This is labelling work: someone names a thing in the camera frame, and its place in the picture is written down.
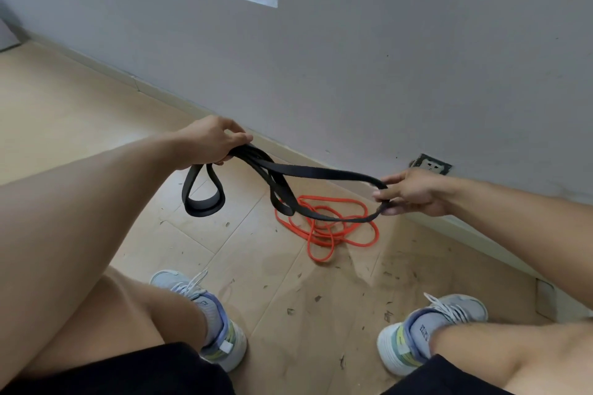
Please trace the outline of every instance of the black shorts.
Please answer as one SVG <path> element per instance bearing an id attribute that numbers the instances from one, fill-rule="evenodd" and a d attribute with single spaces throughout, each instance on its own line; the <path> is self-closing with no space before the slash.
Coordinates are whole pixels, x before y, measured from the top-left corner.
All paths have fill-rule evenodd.
<path id="1" fill-rule="evenodd" d="M 218 365 L 209 364 L 185 343 L 169 343 L 115 356 L 38 380 L 9 384 L 1 395 L 170 394 L 234 395 L 233 384 Z M 442 356 L 391 387 L 384 395 L 508 395 L 467 374 Z"/>

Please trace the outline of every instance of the forearm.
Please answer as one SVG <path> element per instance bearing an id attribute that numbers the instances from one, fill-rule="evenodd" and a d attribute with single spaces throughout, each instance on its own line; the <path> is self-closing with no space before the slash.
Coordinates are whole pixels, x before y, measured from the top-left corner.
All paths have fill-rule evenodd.
<path id="1" fill-rule="evenodd" d="M 125 145 L 0 188 L 3 377 L 47 344 L 98 281 L 175 170 L 170 138 Z M 2 387 L 7 381 L 0 379 Z"/>
<path id="2" fill-rule="evenodd" d="M 450 179 L 449 211 L 593 306 L 593 206 Z"/>

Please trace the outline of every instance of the wall socket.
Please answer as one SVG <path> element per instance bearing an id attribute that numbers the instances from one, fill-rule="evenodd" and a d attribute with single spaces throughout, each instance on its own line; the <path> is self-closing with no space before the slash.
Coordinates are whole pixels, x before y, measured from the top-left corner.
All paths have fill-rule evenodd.
<path id="1" fill-rule="evenodd" d="M 451 168 L 450 164 L 433 158 L 432 156 L 428 156 L 422 153 L 418 158 L 410 163 L 410 167 L 420 167 L 425 168 L 426 170 L 430 170 L 434 173 L 440 173 L 441 175 L 447 175 Z"/>

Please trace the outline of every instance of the white sneaker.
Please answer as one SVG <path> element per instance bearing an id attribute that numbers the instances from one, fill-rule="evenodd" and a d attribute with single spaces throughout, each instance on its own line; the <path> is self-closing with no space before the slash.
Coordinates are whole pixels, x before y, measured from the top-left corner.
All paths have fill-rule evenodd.
<path id="1" fill-rule="evenodd" d="M 227 317 L 217 297 L 199 286 L 207 274 L 208 270 L 204 270 L 190 280 L 178 271 L 161 270 L 152 276 L 150 284 L 184 295 L 198 307 L 204 302 L 216 304 L 222 319 L 222 330 L 212 343 L 200 350 L 200 356 L 208 362 L 219 364 L 224 371 L 230 372 L 245 356 L 247 338 L 241 328 Z"/>
<path id="2" fill-rule="evenodd" d="M 424 294 L 430 306 L 413 311 L 403 322 L 389 325 L 379 333 L 376 347 L 385 367 L 397 376 L 412 373 L 428 359 L 424 357 L 411 337 L 410 328 L 420 316 L 441 313 L 448 324 L 486 322 L 488 311 L 480 300 L 468 295 L 452 294 L 441 298 Z"/>

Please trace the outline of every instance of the leg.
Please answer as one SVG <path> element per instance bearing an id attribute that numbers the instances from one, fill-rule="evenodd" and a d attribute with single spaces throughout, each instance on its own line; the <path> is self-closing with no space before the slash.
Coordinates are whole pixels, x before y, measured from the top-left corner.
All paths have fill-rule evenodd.
<path id="1" fill-rule="evenodd" d="M 589 387 L 593 323 L 455 325 L 434 333 L 431 351 L 512 393 L 578 393 Z"/>
<path id="2" fill-rule="evenodd" d="M 186 297 L 109 268 L 21 376 L 47 376 L 170 342 L 199 351 L 206 329 L 204 314 Z"/>

